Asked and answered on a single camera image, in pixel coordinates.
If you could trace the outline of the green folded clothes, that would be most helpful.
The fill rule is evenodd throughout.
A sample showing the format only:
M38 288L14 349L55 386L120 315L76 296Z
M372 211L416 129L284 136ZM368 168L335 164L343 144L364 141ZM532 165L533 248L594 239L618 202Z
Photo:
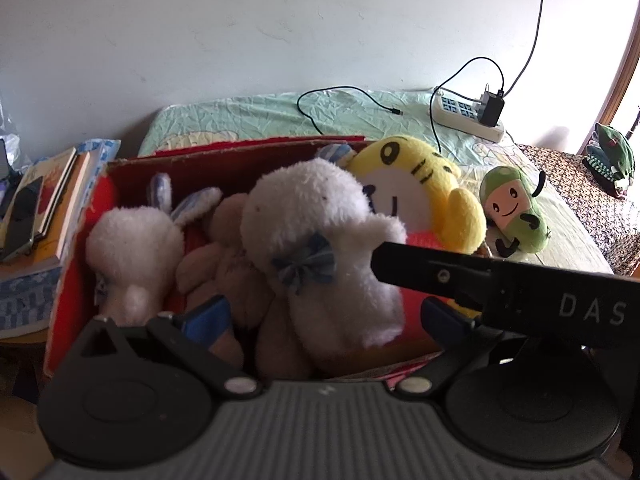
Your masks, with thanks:
M626 138L609 125L594 125L596 144L586 147L582 163L605 193L621 200L634 182L636 161Z

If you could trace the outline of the yellow tiger plush toy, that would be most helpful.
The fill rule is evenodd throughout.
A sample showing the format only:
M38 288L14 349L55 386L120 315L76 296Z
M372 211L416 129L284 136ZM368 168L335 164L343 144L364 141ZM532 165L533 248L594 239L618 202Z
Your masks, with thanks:
M460 168L430 144L391 136L361 151L332 143L316 156L352 174L373 212L401 221L409 245L472 255L484 243L480 202L459 184Z

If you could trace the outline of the black smartphone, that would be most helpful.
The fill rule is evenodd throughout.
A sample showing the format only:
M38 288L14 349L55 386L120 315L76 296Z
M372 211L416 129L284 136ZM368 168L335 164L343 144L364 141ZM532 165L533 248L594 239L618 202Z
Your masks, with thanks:
M2 262L8 262L23 255L32 247L42 181L43 177L32 180L14 196L14 205L2 248Z

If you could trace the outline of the green bean plush toy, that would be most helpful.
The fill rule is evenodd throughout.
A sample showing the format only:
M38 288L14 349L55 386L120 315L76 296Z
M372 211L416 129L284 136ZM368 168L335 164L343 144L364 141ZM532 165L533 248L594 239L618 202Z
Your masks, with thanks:
M537 204L546 184L544 170L530 188L526 174L512 166L498 166L488 171L480 184L480 203L492 226L500 232L496 249L502 258L516 252L536 254L548 243L551 231Z

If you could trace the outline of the black charger adapter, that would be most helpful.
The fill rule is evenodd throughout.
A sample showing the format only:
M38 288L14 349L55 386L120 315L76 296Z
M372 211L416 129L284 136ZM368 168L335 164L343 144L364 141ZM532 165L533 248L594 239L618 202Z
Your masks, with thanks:
M488 86L485 87L480 97L480 104L478 104L476 109L477 121L481 125L486 127L495 127L498 125L504 107L503 96L504 92L502 89L491 92Z

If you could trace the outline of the green cartoon bed sheet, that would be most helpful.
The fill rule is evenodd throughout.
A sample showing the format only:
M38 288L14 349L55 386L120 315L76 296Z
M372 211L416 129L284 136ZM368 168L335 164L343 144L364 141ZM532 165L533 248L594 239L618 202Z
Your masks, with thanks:
M216 141L273 136L364 136L378 140L405 134L426 141L462 170L461 183L472 193L495 166L514 166L535 179L538 169L509 139L492 143L432 126L427 91L333 90L300 98L295 93L240 96L189 105L171 105L152 121L139 153L187 148Z

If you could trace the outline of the white power strip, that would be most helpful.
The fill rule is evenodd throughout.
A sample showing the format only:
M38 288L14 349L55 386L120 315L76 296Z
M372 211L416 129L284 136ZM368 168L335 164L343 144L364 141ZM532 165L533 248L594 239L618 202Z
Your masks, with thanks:
M433 119L437 125L477 136L498 143L504 135L503 125L498 122L493 127L481 124L477 112L471 104L436 94L432 104Z

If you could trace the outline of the white plush dog blue bow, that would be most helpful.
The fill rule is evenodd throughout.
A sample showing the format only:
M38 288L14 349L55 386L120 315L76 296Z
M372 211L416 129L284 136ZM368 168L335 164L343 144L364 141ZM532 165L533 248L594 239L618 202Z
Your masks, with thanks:
M407 231L371 210L348 171L314 158L264 174L248 194L241 237L315 358L382 347L404 330L401 292L374 276L371 257L385 242L405 243Z

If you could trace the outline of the white plush bunny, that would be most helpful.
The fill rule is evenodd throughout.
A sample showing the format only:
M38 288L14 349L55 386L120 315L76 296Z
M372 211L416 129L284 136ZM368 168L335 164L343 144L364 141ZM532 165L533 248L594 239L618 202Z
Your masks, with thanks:
M140 326L154 318L184 256L183 228L221 199L221 190L211 186L174 206L171 178L156 174L145 205L107 211L86 245L88 265L102 284L99 314L119 326Z

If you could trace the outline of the stack of books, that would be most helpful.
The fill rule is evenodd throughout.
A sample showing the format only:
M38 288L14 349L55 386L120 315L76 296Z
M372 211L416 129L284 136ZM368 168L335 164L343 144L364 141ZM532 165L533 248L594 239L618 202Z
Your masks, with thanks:
M1 337L39 332L49 326L70 241L96 179L113 160L119 140L92 139L26 169L15 194L43 177L35 239L27 252L1 261ZM1 253L14 205L1 221Z

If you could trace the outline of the patterned brown blanket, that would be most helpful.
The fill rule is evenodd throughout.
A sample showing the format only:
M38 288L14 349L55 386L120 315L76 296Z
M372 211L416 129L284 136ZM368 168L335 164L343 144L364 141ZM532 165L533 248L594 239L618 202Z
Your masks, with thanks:
M518 148L546 172L614 273L633 274L639 265L639 205L629 197L606 194L580 155L526 144L518 144Z

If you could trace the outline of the pink plush bear keychain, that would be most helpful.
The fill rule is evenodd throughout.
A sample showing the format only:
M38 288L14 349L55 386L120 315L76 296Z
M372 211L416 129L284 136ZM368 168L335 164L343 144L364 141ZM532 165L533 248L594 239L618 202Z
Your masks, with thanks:
M245 193L224 198L207 228L209 243L191 250L178 264L176 285L188 312L217 295L230 304L231 326L209 350L234 366L269 379L301 380L311 362L299 342L288 300L277 296L265 274L246 255L240 233Z

